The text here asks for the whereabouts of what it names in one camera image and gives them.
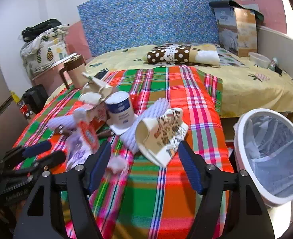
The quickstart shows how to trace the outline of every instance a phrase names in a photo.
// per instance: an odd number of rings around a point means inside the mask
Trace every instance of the blue floral headboard cover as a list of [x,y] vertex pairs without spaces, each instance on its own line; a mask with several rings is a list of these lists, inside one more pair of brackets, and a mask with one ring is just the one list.
[[89,0],[78,11],[91,53],[178,42],[219,43],[216,0]]

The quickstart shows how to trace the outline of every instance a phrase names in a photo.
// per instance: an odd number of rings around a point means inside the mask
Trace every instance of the cardboard box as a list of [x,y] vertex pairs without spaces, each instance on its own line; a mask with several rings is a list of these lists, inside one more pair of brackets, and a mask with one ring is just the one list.
[[84,104],[73,112],[77,124],[85,122],[97,132],[107,121],[107,112],[104,103],[96,106]]
[[214,8],[220,46],[239,57],[257,52],[256,20],[253,10],[237,7]]

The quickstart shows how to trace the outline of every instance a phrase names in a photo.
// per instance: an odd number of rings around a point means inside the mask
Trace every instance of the brown polka dot pillowcase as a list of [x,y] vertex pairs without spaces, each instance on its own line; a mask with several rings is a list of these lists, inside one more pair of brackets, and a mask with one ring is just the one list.
[[146,55],[149,64],[176,63],[219,65],[219,55],[212,44],[157,46]]

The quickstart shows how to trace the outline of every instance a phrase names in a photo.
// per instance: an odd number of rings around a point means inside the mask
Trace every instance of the packaging bag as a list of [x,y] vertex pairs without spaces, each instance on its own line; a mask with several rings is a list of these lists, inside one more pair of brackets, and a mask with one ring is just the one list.
[[280,120],[256,116],[244,127],[244,147],[261,185],[277,197],[293,194],[293,133]]
[[30,79],[69,55],[65,44],[68,29],[69,25],[51,28],[22,47],[20,55]]

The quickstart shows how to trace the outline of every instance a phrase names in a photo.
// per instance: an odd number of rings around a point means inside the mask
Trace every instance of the white plastic container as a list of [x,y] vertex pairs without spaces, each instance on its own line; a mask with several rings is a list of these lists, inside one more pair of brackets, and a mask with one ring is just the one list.
[[265,204],[292,201],[293,124],[278,112],[255,109],[243,114],[234,130],[237,169],[248,171]]
[[125,91],[111,94],[105,101],[112,123],[119,129],[129,128],[134,122],[130,95]]
[[249,52],[248,55],[250,56],[250,60],[257,64],[259,67],[268,68],[270,59],[266,56],[254,52]]

